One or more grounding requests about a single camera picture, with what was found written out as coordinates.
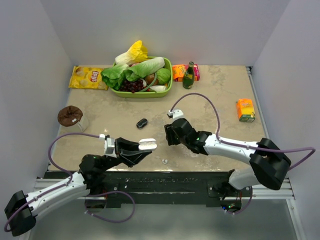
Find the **white earbud charging case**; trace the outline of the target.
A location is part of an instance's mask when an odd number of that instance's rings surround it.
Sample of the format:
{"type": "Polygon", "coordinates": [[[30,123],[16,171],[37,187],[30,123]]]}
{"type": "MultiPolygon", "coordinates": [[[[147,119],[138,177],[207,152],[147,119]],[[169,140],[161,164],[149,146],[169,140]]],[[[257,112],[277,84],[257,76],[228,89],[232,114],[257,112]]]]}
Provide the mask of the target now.
{"type": "Polygon", "coordinates": [[[157,146],[157,141],[154,138],[144,138],[138,142],[140,151],[154,151],[157,146]]]}

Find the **black earbud charging case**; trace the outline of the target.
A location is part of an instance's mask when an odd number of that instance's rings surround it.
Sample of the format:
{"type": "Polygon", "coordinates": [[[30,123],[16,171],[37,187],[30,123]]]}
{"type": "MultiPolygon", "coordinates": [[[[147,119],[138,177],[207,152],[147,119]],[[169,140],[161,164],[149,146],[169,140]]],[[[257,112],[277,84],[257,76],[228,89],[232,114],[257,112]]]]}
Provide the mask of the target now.
{"type": "Polygon", "coordinates": [[[136,123],[136,127],[138,129],[144,128],[148,124],[148,120],[146,118],[142,118],[140,121],[136,123]]]}

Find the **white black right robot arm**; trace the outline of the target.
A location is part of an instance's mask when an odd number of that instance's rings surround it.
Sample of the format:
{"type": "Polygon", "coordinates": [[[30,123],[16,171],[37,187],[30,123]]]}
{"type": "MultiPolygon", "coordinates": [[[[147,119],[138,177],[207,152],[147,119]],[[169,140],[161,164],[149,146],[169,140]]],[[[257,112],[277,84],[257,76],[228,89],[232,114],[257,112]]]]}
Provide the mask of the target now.
{"type": "Polygon", "coordinates": [[[268,138],[259,142],[217,138],[211,132],[195,130],[185,118],[166,124],[164,130],[170,146],[182,144],[195,154],[222,156],[248,164],[246,169],[229,171],[228,179],[215,186],[230,197],[259,184],[279,190],[291,166],[291,160],[268,138]]]}

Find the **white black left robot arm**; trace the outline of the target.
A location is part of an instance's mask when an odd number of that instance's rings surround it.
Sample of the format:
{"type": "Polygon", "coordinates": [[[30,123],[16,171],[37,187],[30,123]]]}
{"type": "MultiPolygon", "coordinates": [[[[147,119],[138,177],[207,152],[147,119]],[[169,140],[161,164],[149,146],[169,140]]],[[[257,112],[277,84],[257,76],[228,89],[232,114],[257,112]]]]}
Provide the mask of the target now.
{"type": "Polygon", "coordinates": [[[103,180],[107,170],[120,164],[131,168],[157,148],[154,138],[145,138],[138,142],[122,137],[114,139],[104,134],[95,135],[95,138],[104,142],[103,155],[85,155],[75,173],[58,166],[50,159],[53,166],[67,174],[67,178],[42,190],[27,194],[18,191],[12,195],[4,209],[7,217],[5,232],[10,232],[14,237],[20,236],[35,226],[37,217],[67,202],[79,197],[103,195],[103,180]]]}

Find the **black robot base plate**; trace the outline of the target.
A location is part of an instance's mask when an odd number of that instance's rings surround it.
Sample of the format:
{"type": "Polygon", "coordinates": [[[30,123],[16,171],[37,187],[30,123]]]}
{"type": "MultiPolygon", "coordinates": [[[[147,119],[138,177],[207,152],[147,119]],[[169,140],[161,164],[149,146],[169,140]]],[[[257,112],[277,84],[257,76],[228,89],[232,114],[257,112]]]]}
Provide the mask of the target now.
{"type": "Polygon", "coordinates": [[[228,172],[183,171],[107,171],[95,185],[88,185],[89,194],[111,194],[102,198],[107,208],[123,204],[205,205],[220,207],[250,196],[250,190],[223,190],[228,172]]]}

